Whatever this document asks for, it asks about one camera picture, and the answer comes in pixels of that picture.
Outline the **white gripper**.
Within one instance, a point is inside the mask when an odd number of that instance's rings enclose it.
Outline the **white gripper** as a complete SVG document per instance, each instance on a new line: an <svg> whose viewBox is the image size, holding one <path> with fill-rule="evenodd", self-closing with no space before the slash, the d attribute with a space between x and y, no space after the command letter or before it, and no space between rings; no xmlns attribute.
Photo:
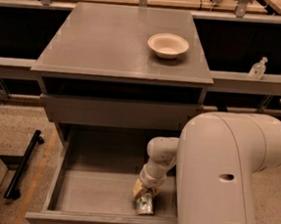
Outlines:
<svg viewBox="0 0 281 224"><path fill-rule="evenodd" d="M147 188L151 189L151 194L155 197L160 191L159 186L161 186L166 179L165 171L157 170L157 174L154 175L149 168L148 164L145 164L140 172L140 179L137 179L134 183L132 193L135 199L139 198L143 193L146 193Z"/></svg>

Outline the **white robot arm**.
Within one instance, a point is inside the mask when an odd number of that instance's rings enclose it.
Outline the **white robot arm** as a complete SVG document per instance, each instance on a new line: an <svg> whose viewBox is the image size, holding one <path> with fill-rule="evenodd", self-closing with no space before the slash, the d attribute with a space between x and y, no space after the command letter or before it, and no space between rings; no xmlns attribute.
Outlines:
<svg viewBox="0 0 281 224"><path fill-rule="evenodd" d="M176 171L178 224L256 224L252 174L281 164L281 121L262 113L206 112L181 135L155 137L132 190L148 207L166 173Z"/></svg>

